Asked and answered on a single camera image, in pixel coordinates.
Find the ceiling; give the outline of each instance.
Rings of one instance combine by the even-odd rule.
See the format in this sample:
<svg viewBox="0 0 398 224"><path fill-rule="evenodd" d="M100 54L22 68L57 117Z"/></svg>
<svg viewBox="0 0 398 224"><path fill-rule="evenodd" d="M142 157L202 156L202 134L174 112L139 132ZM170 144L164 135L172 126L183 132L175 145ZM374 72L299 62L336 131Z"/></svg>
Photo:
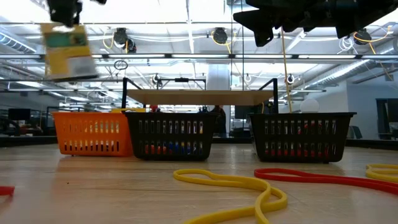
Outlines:
<svg viewBox="0 0 398 224"><path fill-rule="evenodd" d="M13 0L2 2L0 7L0 33L22 42L43 54L42 39L38 23L50 22L48 12L42 4L44 0ZM133 38L138 54L228 54L225 45L217 45L211 38L215 27L224 27L233 54L281 54L282 40L277 36L280 30L274 30L276 38L265 47L256 47L254 34L231 19L231 11L250 10L247 5L226 5L224 0L109 0L105 6L93 1L83 1L81 22L86 26L93 54L123 54L124 52L113 46L110 49L112 33L117 27L125 27ZM367 27L367 31L374 39L384 37L386 24L398 22L398 11L375 21ZM391 33L382 41L375 43L375 47L388 42L398 33L398 26L391 27ZM297 29L285 34L288 54L369 54L369 45L350 46L349 50L342 50L342 40L336 38L334 28L316 28L304 34ZM2 54L20 54L9 47L0 44ZM43 63L34 60L8 60L15 66L30 70L38 75L44 75ZM101 78L114 78L117 72L113 69L112 60L98 60L98 71ZM271 78L280 78L279 84L284 85L284 65L282 61L264 63L258 60L242 60L218 62L216 60L175 60L175 59L131 59L128 60L127 70L119 76L127 76L143 88L151 87L151 78L158 74L162 78L205 78L209 71L209 64L227 63L231 67L232 75L240 77L242 73L251 77L250 82L244 84L245 89L256 89ZM309 82L322 72L327 71L341 62L324 61L288 62L287 72L300 77L300 82ZM233 88L242 88L242 79ZM84 88L119 88L120 83L85 83ZM170 82L168 88L187 89L199 88L197 85Z"/></svg>

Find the white pillar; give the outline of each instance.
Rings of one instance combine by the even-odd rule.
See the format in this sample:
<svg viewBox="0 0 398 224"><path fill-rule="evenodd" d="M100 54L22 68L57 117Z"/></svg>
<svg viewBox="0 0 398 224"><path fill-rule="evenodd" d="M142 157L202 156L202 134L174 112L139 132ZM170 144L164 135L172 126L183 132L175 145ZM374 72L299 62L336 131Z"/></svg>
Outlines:
<svg viewBox="0 0 398 224"><path fill-rule="evenodd" d="M231 71L228 64L210 64L207 73L207 90L230 90L231 89ZM226 115L226 132L230 131L231 124L231 106L224 105Z"/></svg>

